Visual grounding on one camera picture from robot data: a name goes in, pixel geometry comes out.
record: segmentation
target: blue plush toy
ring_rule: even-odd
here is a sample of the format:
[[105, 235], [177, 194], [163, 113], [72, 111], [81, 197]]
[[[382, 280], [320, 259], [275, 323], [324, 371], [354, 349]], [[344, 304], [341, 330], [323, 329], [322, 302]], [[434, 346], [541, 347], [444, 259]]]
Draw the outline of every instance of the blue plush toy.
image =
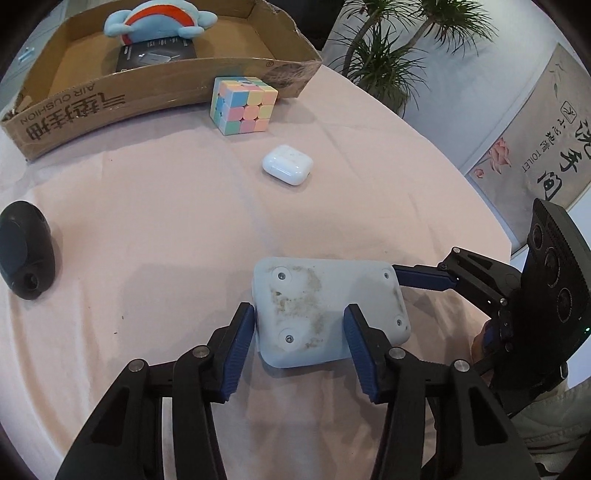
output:
[[211, 12], [199, 11], [184, 0], [150, 0], [133, 10], [119, 10], [105, 22], [105, 35], [121, 36], [123, 45], [179, 36], [194, 38], [217, 22]]

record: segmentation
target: green plant leaves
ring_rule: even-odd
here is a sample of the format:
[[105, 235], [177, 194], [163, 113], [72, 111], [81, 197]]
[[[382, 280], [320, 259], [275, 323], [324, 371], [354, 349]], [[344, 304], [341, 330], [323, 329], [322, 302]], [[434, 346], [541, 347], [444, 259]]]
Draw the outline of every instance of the green plant leaves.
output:
[[394, 48], [398, 36], [391, 27], [383, 31], [380, 23], [355, 48], [349, 80], [386, 106], [398, 112], [418, 95], [415, 84], [425, 83], [421, 60], [409, 58], [407, 48]]
[[[465, 52], [466, 46], [478, 52], [476, 38], [492, 41], [496, 36], [490, 16], [474, 0], [347, 0], [343, 16], [354, 15], [366, 15], [366, 19], [357, 29], [346, 25], [352, 36], [341, 35], [337, 40], [348, 47], [342, 73], [395, 112], [411, 98], [417, 103], [416, 84], [425, 83], [422, 59], [409, 55], [420, 37], [435, 31], [436, 41], [455, 53]], [[408, 29], [419, 19], [413, 38], [396, 48], [400, 36], [395, 35], [393, 20]]]
[[472, 0], [420, 0], [418, 13], [432, 20], [427, 31], [436, 30], [436, 40], [452, 52], [476, 48], [475, 37], [492, 41], [496, 29], [482, 4]]

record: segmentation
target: rubik's cube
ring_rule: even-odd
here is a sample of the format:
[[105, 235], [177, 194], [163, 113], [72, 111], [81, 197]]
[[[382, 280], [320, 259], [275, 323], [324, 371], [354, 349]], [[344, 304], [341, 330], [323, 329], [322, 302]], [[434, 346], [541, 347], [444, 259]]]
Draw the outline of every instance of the rubik's cube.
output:
[[264, 132], [277, 90], [256, 77], [218, 77], [209, 115], [224, 135]]

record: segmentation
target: camera lens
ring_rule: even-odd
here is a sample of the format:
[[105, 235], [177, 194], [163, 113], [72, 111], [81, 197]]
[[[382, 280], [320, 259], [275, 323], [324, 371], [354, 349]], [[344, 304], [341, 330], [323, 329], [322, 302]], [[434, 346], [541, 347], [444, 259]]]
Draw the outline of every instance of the camera lens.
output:
[[568, 288], [563, 288], [558, 294], [558, 318], [561, 322], [566, 322], [570, 318], [570, 312], [573, 310], [573, 298], [570, 296]]
[[546, 252], [546, 259], [544, 260], [544, 273], [546, 282], [553, 287], [558, 282], [558, 275], [560, 273], [560, 264], [558, 263], [558, 256], [554, 248], [549, 248]]
[[531, 232], [531, 239], [534, 242], [534, 247], [536, 248], [536, 250], [539, 250], [540, 248], [542, 248], [542, 229], [540, 228], [539, 225], [536, 225], [534, 227], [534, 231]]

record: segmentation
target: metal screw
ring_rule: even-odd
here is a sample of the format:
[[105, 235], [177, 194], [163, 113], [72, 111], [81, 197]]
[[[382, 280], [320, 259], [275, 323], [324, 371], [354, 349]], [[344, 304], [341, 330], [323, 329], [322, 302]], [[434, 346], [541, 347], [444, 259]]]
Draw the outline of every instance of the metal screw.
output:
[[130, 372], [139, 372], [140, 370], [142, 370], [144, 367], [144, 361], [140, 360], [139, 358], [136, 360], [132, 360], [131, 362], [129, 362], [129, 365], [127, 366], [127, 368], [129, 368]]
[[406, 352], [404, 351], [404, 349], [397, 346], [391, 348], [388, 353], [392, 358], [395, 358], [396, 360], [402, 360], [406, 356]]
[[453, 363], [453, 368], [455, 368], [459, 372], [467, 372], [470, 370], [470, 364], [465, 360], [456, 360]]
[[209, 355], [209, 348], [206, 345], [199, 345], [193, 349], [195, 358], [205, 358]]

